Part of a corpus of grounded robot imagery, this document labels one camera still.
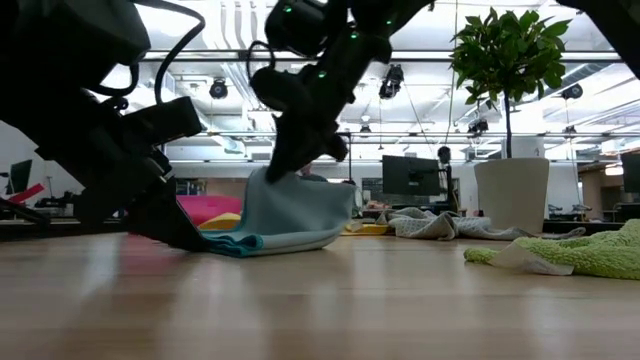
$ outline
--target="ceiling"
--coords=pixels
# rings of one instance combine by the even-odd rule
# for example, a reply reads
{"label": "ceiling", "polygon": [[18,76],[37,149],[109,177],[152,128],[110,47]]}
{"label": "ceiling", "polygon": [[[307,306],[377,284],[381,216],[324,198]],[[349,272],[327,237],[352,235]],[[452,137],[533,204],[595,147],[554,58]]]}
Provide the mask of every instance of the ceiling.
{"label": "ceiling", "polygon": [[[246,49],[255,39],[264,39],[264,20],[275,1],[273,0],[201,0],[178,1],[181,5],[190,7],[205,16],[207,28],[202,35],[192,41],[187,49],[191,51],[226,51],[225,56],[234,54],[231,50]],[[539,133],[561,132],[567,125],[575,125],[578,132],[602,133],[619,131],[628,133],[636,131],[640,126],[640,82],[635,79],[631,71],[620,63],[602,64],[589,62],[588,52],[609,52],[611,46],[586,15],[577,15],[574,9],[557,5],[555,1],[541,0],[439,0],[435,11],[426,9],[418,13],[414,19],[392,39],[394,50],[397,51],[446,51],[454,44],[449,40],[457,27],[464,26],[465,16],[486,16],[489,6],[498,12],[513,10],[523,13],[536,9],[541,17],[555,16],[554,20],[572,19],[569,31],[563,36],[568,51],[585,52],[578,54],[585,59],[584,63],[573,61],[567,64],[565,85],[579,83],[584,89],[584,96],[578,100],[563,99],[548,91],[548,96],[536,101],[535,96],[525,97],[526,104],[518,105],[519,112],[512,117],[513,128],[516,132]],[[148,28],[153,50],[167,50],[180,39],[193,25],[189,18],[163,12],[161,10],[139,8],[145,25]],[[305,64],[302,61],[282,61],[278,63],[281,70],[297,72]],[[356,102],[347,105],[338,119],[342,131],[359,131],[363,116],[368,117],[372,131],[382,132],[425,132],[444,133],[448,129],[452,133],[465,133],[468,123],[479,116],[487,119],[490,132],[504,132],[504,121],[501,114],[488,111],[482,107],[480,113],[475,107],[465,105],[468,97],[466,90],[455,90],[452,82],[457,80],[446,62],[434,62],[424,58],[424,62],[412,60],[399,63],[405,74],[405,84],[400,93],[392,100],[380,100],[377,93],[381,79],[387,71],[387,66],[379,63],[372,64],[355,90]],[[253,63],[251,71],[265,64]],[[155,77],[157,62],[143,63],[141,88],[134,93],[139,98],[139,107],[153,104],[148,89],[144,85],[150,84]],[[114,71],[107,80],[108,84],[128,82],[122,69]],[[239,62],[175,62],[169,68],[175,79],[175,88],[171,90],[179,95],[189,95],[194,100],[203,117],[203,123],[215,131],[271,131],[273,128],[270,113],[257,101],[247,85],[246,70]],[[222,100],[214,100],[208,90],[214,78],[226,78],[229,95]],[[269,140],[248,141],[244,139],[245,153],[270,150]],[[447,139],[454,143],[452,149],[464,150],[479,143],[487,142],[470,140],[461,137]],[[574,141],[574,150],[589,151],[598,155],[601,142],[610,140],[602,137],[585,137]],[[361,145],[354,146],[354,154],[358,156],[371,152],[380,139],[358,138]],[[386,151],[402,151],[407,142],[413,151],[424,151],[432,144],[444,142],[442,137],[407,138],[384,137]],[[549,147],[564,143],[564,139],[547,139]],[[209,146],[214,147],[220,141],[211,141],[204,136],[192,139],[182,139],[170,146]],[[495,151],[499,148],[499,141],[490,141],[483,146],[483,150]],[[236,155],[221,152],[211,155],[212,158],[227,158]]]}

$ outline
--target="yellow object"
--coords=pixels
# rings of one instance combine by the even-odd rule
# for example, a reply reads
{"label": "yellow object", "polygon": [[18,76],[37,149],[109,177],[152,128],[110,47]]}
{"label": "yellow object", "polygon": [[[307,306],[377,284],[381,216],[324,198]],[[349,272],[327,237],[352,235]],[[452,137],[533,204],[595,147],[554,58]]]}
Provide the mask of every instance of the yellow object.
{"label": "yellow object", "polygon": [[385,235],[389,231],[388,225],[354,224],[345,226],[342,236]]}
{"label": "yellow object", "polygon": [[238,214],[224,213],[205,223],[200,224],[200,230],[232,230],[240,222]]}

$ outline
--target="green leaves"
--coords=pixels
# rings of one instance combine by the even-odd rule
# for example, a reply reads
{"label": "green leaves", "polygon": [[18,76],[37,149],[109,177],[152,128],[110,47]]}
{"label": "green leaves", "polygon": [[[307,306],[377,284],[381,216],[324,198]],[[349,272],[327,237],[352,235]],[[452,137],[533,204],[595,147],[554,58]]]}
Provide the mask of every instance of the green leaves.
{"label": "green leaves", "polygon": [[508,89],[516,102],[525,94],[544,95],[550,88],[562,85],[565,67],[560,63],[565,51],[560,35],[566,33],[569,22],[547,26],[550,18],[540,20],[535,11],[518,17],[512,11],[498,16],[495,9],[481,21],[468,16],[468,24],[454,36],[458,44],[451,56],[451,67],[458,73],[457,87],[465,81],[469,92],[467,105],[486,99],[493,107],[499,95]]}
{"label": "green leaves", "polygon": [[566,33],[567,30],[569,30],[570,22],[571,20],[558,21],[557,23],[553,25],[549,25],[549,27],[542,30],[542,33],[540,33],[540,35],[548,38],[564,35],[564,33]]}

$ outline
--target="white planter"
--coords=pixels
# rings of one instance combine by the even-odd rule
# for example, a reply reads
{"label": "white planter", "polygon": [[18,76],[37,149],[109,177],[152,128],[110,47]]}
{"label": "white planter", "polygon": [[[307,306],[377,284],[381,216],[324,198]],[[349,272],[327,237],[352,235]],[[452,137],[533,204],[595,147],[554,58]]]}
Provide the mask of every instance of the white planter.
{"label": "white planter", "polygon": [[479,208],[496,229],[541,233],[549,181],[545,158],[503,159],[474,167]]}

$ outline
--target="potted plant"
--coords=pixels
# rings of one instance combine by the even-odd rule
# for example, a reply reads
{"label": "potted plant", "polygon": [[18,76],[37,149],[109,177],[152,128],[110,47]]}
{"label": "potted plant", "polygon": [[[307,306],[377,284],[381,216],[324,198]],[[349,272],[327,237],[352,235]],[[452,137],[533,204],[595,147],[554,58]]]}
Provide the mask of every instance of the potted plant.
{"label": "potted plant", "polygon": [[[549,162],[533,154],[533,158],[512,159],[510,104],[520,102],[525,94],[537,92],[542,98],[544,84],[553,89],[562,86],[565,47],[560,36],[569,28],[570,20],[547,25],[551,18],[540,20],[535,11],[526,11],[521,17],[512,11],[498,16],[493,8],[484,20],[479,16],[466,19],[465,28],[453,38],[459,41],[451,63],[459,76],[457,87],[471,82],[466,86],[468,105],[486,102],[489,108],[497,109],[496,103],[503,96],[507,127],[507,159],[475,167],[481,208],[496,227],[518,226],[539,232]],[[522,204],[527,204],[529,211],[521,211]]]}

